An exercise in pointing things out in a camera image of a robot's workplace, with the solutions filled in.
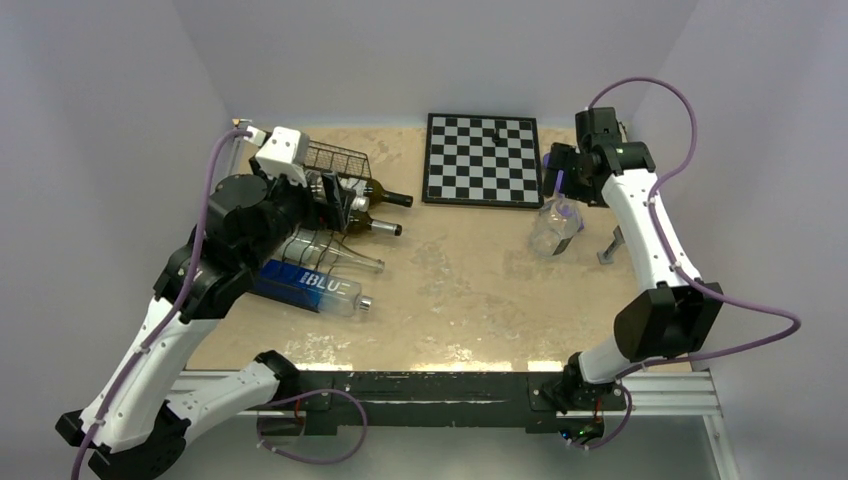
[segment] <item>green glass bottle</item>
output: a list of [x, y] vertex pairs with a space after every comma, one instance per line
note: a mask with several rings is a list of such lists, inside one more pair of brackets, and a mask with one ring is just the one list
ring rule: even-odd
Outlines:
[[352, 210], [350, 212], [350, 220], [347, 223], [345, 233], [349, 235], [358, 235], [367, 231], [385, 233], [399, 237], [403, 233], [403, 227], [397, 223], [383, 222], [374, 220], [368, 212], [359, 212]]
[[412, 206], [412, 196], [390, 192], [383, 184], [373, 178], [347, 177], [342, 179], [342, 186], [354, 190], [357, 194], [367, 197], [371, 205], [391, 203], [402, 207]]

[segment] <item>black chess piece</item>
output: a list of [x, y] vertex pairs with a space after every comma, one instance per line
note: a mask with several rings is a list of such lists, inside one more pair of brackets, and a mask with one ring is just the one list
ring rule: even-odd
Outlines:
[[495, 129], [493, 130], [492, 142], [495, 144], [496, 147], [499, 147], [503, 144], [503, 138], [501, 138], [500, 131], [497, 127], [495, 127]]

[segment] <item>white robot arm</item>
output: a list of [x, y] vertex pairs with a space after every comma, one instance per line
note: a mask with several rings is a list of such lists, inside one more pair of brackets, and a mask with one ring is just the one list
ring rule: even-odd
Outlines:
[[[186, 283], [196, 231], [171, 255], [141, 329], [112, 378], [85, 409], [62, 415], [56, 424], [68, 443], [79, 446], [87, 440], [94, 449], [89, 465], [104, 480], [155, 478], [214, 425], [300, 393], [297, 368], [270, 351], [209, 387], [169, 395], [194, 350], [253, 286], [279, 245], [301, 223], [343, 230], [356, 198], [335, 175], [304, 170], [306, 135], [282, 127], [272, 132], [243, 128], [248, 141], [260, 147], [251, 159], [253, 174], [227, 177], [210, 195], [202, 253], [187, 299], [150, 342]], [[110, 398], [107, 392], [113, 388]], [[104, 401], [109, 404], [102, 412]]]
[[[612, 209], [620, 231], [615, 232], [616, 240], [607, 252], [598, 257], [602, 263], [609, 261], [611, 251], [627, 243], [639, 296], [616, 316], [613, 335], [590, 350], [574, 354], [562, 382], [547, 390], [547, 396], [564, 410], [591, 408], [591, 402], [617, 378], [646, 360], [698, 351], [721, 308], [721, 302], [695, 290], [674, 268], [682, 267], [695, 281], [701, 281], [680, 246], [662, 198], [656, 194], [649, 199], [657, 175], [647, 146], [623, 141], [612, 108], [580, 112], [576, 125], [579, 149], [553, 145], [543, 190], [553, 194], [561, 172], [564, 179], [557, 193]], [[650, 202], [671, 250], [676, 252], [675, 265], [669, 263], [652, 223]], [[721, 293], [717, 283], [705, 286]]]

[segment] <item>bottle cap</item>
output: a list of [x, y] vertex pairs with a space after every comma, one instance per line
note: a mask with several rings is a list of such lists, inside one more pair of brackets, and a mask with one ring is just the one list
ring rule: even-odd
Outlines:
[[367, 212], [368, 207], [371, 205], [371, 200], [368, 197], [364, 197], [362, 195], [357, 195], [354, 197], [353, 201], [350, 202], [351, 210], [358, 210], [360, 212]]
[[373, 298], [363, 295], [359, 297], [359, 309], [367, 312], [368, 310], [371, 310], [371, 303], [373, 302]]
[[567, 200], [561, 193], [555, 194], [560, 200], [556, 203], [557, 213], [563, 217], [573, 217], [577, 214], [577, 204]]

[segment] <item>clear glass bottle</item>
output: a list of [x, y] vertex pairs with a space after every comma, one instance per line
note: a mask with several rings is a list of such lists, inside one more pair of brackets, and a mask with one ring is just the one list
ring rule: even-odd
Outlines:
[[530, 248], [543, 257], [560, 255], [582, 227], [577, 202], [557, 195], [539, 209]]
[[374, 259], [339, 243], [329, 232], [316, 232], [301, 228], [297, 235], [289, 237], [277, 250], [278, 258], [306, 265], [354, 267], [382, 273], [385, 262]]

